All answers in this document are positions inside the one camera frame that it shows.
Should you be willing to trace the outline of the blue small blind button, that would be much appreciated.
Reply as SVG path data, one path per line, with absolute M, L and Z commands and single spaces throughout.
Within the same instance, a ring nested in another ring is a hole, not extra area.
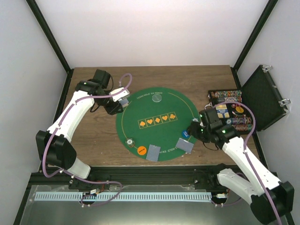
M 190 135 L 188 134 L 187 130 L 183 130 L 182 131 L 182 137 L 183 138 L 189 138 L 190 137 Z

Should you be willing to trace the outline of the blue playing card deck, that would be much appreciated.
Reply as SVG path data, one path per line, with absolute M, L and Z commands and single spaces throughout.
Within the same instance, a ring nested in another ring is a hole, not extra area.
M 119 103 L 122 105 L 122 107 L 127 107 L 129 104 L 129 101 L 127 99 L 121 99 L 119 100 Z

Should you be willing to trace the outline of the dealt cards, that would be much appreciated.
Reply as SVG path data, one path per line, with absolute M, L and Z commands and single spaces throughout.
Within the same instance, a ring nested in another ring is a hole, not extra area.
M 146 160 L 152 161 L 152 162 L 157 162 L 159 154 L 160 154 L 160 149 L 161 149 L 161 147 L 150 144 L 149 148 L 148 148 Z
M 177 149 L 185 151 L 187 154 L 191 154 L 194 144 L 191 142 L 188 142 L 187 140 L 179 138 L 175 147 Z

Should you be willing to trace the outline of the stack of poker chips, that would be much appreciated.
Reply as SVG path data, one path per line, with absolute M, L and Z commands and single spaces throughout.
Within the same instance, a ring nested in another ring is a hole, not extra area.
M 134 147 L 135 142 L 134 142 L 133 139 L 128 138 L 128 139 L 126 140 L 126 144 L 127 144 L 128 147 L 132 148 L 132 147 Z

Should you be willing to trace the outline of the clear dealer button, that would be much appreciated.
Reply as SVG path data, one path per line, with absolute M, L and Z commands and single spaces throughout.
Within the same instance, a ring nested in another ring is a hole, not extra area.
M 159 103 L 159 102 L 161 102 L 161 100 L 162 100 L 162 96 L 158 93 L 155 93 L 152 96 L 152 101 L 155 102 L 155 103 Z

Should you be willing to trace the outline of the orange big blind button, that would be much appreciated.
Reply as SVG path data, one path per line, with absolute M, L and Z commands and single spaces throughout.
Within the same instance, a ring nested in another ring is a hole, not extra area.
M 141 156 L 145 155 L 147 153 L 147 148 L 145 146 L 139 146 L 137 148 L 137 153 Z

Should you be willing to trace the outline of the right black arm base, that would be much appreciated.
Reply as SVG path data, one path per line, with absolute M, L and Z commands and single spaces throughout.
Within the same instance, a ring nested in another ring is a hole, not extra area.
M 217 180 L 217 175 L 214 173 L 196 173 L 193 177 L 193 181 L 196 189 L 213 191 L 228 189 L 219 183 Z

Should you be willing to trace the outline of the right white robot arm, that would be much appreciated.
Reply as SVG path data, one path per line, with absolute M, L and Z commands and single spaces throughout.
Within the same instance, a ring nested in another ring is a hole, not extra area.
M 203 143 L 213 143 L 239 167 L 244 177 L 232 169 L 223 169 L 208 177 L 209 185 L 224 186 L 247 202 L 256 219 L 267 225 L 293 210 L 294 187 L 282 182 L 252 153 L 232 125 L 222 123 L 214 108 L 200 112 L 187 128 L 189 135 Z

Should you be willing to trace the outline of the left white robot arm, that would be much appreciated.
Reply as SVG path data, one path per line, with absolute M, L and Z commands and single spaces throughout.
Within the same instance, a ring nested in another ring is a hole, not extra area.
M 66 173 L 79 179 L 85 189 L 95 186 L 96 178 L 90 174 L 91 167 L 78 158 L 71 141 L 86 112 L 94 112 L 99 107 L 109 115 L 123 111 L 121 102 L 129 96 L 129 86 L 122 86 L 122 81 L 119 81 L 118 88 L 109 90 L 109 82 L 113 82 L 112 76 L 100 69 L 93 78 L 80 81 L 59 118 L 46 131 L 38 131 L 36 143 L 45 177 Z

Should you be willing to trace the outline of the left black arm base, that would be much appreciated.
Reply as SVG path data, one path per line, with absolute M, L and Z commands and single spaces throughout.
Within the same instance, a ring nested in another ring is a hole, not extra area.
M 93 177 L 93 178 L 89 178 L 89 179 L 90 179 L 90 181 L 93 181 L 93 182 L 105 182 L 107 180 L 110 180 L 111 176 L 105 175 L 105 176 Z M 68 179 L 69 189 L 78 189 L 78 190 L 92 190 L 92 189 L 96 189 L 96 188 L 108 189 L 109 186 L 110 186 L 109 184 L 92 184 L 92 183 L 80 181 L 78 179 L 72 179 L 72 178 Z

